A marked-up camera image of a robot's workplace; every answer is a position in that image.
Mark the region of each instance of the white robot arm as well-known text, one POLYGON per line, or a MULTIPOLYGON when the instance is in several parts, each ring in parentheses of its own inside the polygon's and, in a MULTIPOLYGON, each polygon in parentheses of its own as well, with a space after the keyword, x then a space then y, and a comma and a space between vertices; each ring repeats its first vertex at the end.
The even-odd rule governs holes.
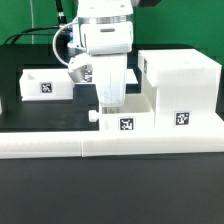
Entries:
POLYGON ((120 107, 126 89, 127 53, 132 50, 133 6, 131 0, 81 0, 73 25, 70 47, 86 52, 72 58, 69 71, 92 66, 93 80, 102 107, 120 107))

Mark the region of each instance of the black cable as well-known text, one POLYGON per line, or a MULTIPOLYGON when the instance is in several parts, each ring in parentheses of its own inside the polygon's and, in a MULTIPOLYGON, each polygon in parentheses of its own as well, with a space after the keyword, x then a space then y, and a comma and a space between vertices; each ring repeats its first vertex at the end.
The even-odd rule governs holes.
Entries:
POLYGON ((42 33, 42 34, 40 34, 40 33, 19 33, 19 34, 15 34, 15 35, 12 35, 12 36, 10 36, 10 37, 8 37, 7 39, 6 39, 6 41, 4 42, 4 45, 6 45, 7 44, 7 42, 9 41, 9 40, 11 40, 12 38, 15 38, 15 37, 22 37, 22 36, 32 36, 32 35, 35 35, 35 36, 53 36, 54 34, 46 34, 46 33, 42 33))
MULTIPOLYGON (((31 29, 24 30, 20 35, 23 36, 24 33, 30 33, 33 31, 53 30, 53 29, 58 30, 59 26, 44 26, 44 27, 31 28, 31 29)), ((20 35, 16 34, 16 37, 14 38, 14 40, 12 40, 11 44, 14 44, 21 37, 20 35)))
POLYGON ((56 3, 56 8, 57 8, 57 12, 58 12, 58 24, 66 24, 67 23, 67 19, 64 15, 64 11, 63 11, 63 7, 61 4, 61 0, 55 0, 56 3))

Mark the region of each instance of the open box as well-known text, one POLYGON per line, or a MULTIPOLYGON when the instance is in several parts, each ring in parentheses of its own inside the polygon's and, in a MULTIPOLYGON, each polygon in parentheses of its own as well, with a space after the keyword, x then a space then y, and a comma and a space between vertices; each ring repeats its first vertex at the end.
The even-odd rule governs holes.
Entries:
POLYGON ((67 69, 24 69, 19 83, 23 101, 73 99, 67 69))

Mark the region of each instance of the white box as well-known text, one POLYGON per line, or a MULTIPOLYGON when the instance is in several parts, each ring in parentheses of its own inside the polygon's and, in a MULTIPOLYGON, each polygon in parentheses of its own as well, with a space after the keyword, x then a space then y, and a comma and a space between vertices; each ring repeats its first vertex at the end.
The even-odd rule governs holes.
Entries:
POLYGON ((23 101, 73 99, 67 69, 24 69, 19 83, 23 101))
POLYGON ((220 64, 187 49, 139 51, 138 66, 156 92, 156 127, 203 128, 213 122, 208 118, 215 114, 220 64))

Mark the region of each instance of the black table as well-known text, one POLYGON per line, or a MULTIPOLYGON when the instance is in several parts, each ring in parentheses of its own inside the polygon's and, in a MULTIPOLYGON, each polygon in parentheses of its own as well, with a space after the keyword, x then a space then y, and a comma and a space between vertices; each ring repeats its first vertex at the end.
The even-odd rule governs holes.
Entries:
MULTIPOLYGON (((84 122, 89 102, 21 102, 24 67, 61 67, 51 46, 2 46, 0 57, 1 132, 97 129, 73 117, 84 122), (61 113, 70 122, 49 122, 61 113)), ((222 87, 219 102, 221 113, 222 87)), ((223 193, 223 153, 0 160, 2 224, 221 224, 223 193)))

